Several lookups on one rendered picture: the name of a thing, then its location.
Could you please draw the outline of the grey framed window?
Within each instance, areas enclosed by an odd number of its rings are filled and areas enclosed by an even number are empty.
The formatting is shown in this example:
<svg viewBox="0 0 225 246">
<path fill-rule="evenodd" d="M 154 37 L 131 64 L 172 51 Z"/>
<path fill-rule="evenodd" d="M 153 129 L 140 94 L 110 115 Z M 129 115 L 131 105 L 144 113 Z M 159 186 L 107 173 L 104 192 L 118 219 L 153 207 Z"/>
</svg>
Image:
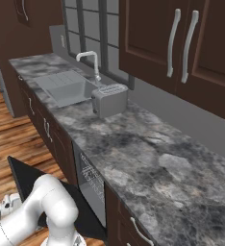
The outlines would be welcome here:
<svg viewBox="0 0 225 246">
<path fill-rule="evenodd" d="M 119 69 L 119 0 L 62 0 L 68 54 L 94 50 L 99 71 L 134 89 L 135 78 Z"/>
</svg>

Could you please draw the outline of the grey kitchen sink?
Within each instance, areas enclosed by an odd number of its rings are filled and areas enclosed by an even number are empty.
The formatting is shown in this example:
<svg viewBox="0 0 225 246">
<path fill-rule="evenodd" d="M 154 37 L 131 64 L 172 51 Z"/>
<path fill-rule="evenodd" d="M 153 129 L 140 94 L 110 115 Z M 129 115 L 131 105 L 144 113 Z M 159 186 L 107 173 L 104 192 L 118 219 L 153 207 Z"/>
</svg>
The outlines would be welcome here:
<svg viewBox="0 0 225 246">
<path fill-rule="evenodd" d="M 89 100 L 97 88 L 73 70 L 37 77 L 35 82 L 55 100 L 59 108 Z"/>
</svg>

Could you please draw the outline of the dark brown base cupboard door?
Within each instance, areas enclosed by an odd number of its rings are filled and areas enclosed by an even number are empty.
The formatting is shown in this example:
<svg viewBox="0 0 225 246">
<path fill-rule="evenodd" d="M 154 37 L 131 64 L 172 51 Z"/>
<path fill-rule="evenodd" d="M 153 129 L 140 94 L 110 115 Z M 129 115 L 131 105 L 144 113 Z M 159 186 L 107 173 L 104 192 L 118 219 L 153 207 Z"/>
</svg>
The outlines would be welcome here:
<svg viewBox="0 0 225 246">
<path fill-rule="evenodd" d="M 37 130 L 38 130 L 39 134 L 41 135 L 47 148 L 50 148 L 50 140 L 49 140 L 49 137 L 47 136 L 47 134 L 44 130 L 44 126 L 43 126 L 43 117 L 45 118 L 45 116 L 41 110 L 40 104 L 38 103 L 38 99 L 35 99 L 35 113 L 36 113 L 36 119 L 37 119 Z"/>
<path fill-rule="evenodd" d="M 28 84 L 24 81 L 24 79 L 20 75 L 18 75 L 17 78 L 19 81 L 19 86 L 20 86 L 23 102 L 26 107 L 26 111 L 31 121 L 36 126 L 38 124 L 36 119 L 36 113 L 35 115 L 32 115 L 32 112 L 29 107 L 29 97 L 30 97 L 32 99 L 32 108 L 35 111 L 35 95 L 33 94 L 32 90 L 29 88 Z"/>
<path fill-rule="evenodd" d="M 56 161 L 68 182 L 75 185 L 77 183 L 77 177 L 71 138 L 53 117 L 48 116 L 47 122 L 49 123 L 49 131 L 54 143 Z"/>
</svg>

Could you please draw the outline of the dishwasher with grey interior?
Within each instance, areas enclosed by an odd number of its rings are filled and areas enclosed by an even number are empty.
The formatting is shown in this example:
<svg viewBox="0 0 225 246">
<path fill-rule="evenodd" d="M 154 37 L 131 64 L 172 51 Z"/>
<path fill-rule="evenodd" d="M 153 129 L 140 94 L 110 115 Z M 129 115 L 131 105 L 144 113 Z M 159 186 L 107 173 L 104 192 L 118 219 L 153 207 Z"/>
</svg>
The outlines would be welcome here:
<svg viewBox="0 0 225 246">
<path fill-rule="evenodd" d="M 87 189 L 82 189 L 81 188 L 82 175 L 81 175 L 80 154 L 83 153 L 85 156 L 86 156 L 86 154 L 80 149 L 80 147 L 75 142 L 72 142 L 72 145 L 73 145 L 73 151 L 74 151 L 74 159 L 75 159 L 78 187 L 80 188 L 82 194 L 86 198 L 86 200 L 87 200 L 88 204 L 90 205 L 90 207 L 92 208 L 93 212 L 95 213 L 95 215 L 97 216 L 97 218 L 101 222 L 102 226 L 105 227 L 106 226 L 106 207 L 105 207 L 105 203 L 101 202 L 101 200 L 98 198 L 98 196 L 95 194 L 95 192 L 91 188 L 87 188 Z"/>
</svg>

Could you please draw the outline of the white sink tap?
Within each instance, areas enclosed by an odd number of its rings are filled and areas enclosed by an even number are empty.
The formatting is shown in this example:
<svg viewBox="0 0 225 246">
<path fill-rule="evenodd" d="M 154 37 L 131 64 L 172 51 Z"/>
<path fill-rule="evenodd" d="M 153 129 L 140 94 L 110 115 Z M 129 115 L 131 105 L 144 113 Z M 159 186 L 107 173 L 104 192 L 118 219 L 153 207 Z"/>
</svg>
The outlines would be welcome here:
<svg viewBox="0 0 225 246">
<path fill-rule="evenodd" d="M 86 51 L 86 52 L 79 53 L 76 56 L 76 61 L 79 62 L 81 58 L 89 57 L 89 56 L 93 56 L 95 82 L 98 83 L 98 82 L 101 81 L 101 77 L 100 77 L 100 74 L 99 74 L 97 53 L 94 52 L 94 51 Z"/>
</svg>

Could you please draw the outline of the dark brown wall cupboard door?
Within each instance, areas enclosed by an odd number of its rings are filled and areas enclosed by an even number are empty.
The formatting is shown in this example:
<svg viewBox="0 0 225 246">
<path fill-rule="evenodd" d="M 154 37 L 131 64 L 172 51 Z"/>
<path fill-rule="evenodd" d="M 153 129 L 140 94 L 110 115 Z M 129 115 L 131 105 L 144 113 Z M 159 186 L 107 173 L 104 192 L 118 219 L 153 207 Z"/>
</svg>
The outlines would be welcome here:
<svg viewBox="0 0 225 246">
<path fill-rule="evenodd" d="M 119 68 L 173 94 L 176 89 L 189 0 L 119 0 Z M 176 9 L 181 9 L 173 45 L 173 74 L 167 47 Z"/>
<path fill-rule="evenodd" d="M 185 42 L 192 11 L 199 11 L 188 53 L 188 77 L 183 84 L 183 54 L 176 95 L 225 119 L 225 0 L 189 0 Z"/>
</svg>

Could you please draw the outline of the black dishwasher door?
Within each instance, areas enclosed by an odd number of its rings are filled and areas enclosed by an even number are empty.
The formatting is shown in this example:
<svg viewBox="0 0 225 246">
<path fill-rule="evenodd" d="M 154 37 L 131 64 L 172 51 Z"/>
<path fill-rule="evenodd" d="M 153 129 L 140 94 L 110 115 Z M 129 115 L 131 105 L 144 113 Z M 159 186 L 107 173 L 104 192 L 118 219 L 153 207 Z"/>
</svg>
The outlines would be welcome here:
<svg viewBox="0 0 225 246">
<path fill-rule="evenodd" d="M 21 201 L 24 202 L 30 195 L 36 179 L 44 175 L 44 172 L 11 156 L 8 156 L 8 162 Z M 74 184 L 62 182 L 62 185 L 74 199 L 78 207 L 79 215 L 75 221 L 75 228 L 78 233 L 85 237 L 106 241 L 107 229 L 102 226 L 81 191 Z"/>
</svg>

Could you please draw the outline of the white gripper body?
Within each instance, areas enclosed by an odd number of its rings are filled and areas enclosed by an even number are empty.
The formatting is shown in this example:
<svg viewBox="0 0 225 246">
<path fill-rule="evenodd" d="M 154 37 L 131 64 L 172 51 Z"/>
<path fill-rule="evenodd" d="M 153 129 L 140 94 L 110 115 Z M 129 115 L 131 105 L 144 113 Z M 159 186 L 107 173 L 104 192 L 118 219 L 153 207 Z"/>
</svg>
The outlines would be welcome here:
<svg viewBox="0 0 225 246">
<path fill-rule="evenodd" d="M 7 194 L 2 201 L 2 214 L 8 215 L 18 209 L 21 205 L 22 202 L 18 193 Z"/>
</svg>

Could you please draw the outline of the grey toaster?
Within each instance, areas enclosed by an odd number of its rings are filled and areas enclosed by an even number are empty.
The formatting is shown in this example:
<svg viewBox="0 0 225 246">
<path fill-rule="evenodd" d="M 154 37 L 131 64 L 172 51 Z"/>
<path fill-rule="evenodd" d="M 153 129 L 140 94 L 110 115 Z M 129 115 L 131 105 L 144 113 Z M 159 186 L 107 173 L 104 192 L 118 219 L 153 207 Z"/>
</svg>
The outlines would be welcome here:
<svg viewBox="0 0 225 246">
<path fill-rule="evenodd" d="M 100 118 L 122 113 L 126 110 L 128 88 L 123 84 L 101 86 L 91 93 L 93 112 Z"/>
</svg>

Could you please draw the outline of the dark brown drawer front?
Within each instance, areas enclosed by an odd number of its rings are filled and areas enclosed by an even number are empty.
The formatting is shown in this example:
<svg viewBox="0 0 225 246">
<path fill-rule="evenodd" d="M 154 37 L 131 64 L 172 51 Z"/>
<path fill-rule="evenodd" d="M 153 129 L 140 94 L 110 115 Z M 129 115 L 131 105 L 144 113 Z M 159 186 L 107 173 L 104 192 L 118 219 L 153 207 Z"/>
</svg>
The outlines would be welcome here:
<svg viewBox="0 0 225 246">
<path fill-rule="evenodd" d="M 123 244 L 123 246 L 150 246 L 145 240 L 143 240 L 135 230 L 135 227 L 130 220 L 130 217 L 134 217 L 126 207 L 119 202 L 118 203 L 118 239 Z M 137 222 L 138 229 L 150 240 L 152 240 L 157 246 L 157 243 L 151 239 L 148 234 L 141 228 L 140 224 Z"/>
</svg>

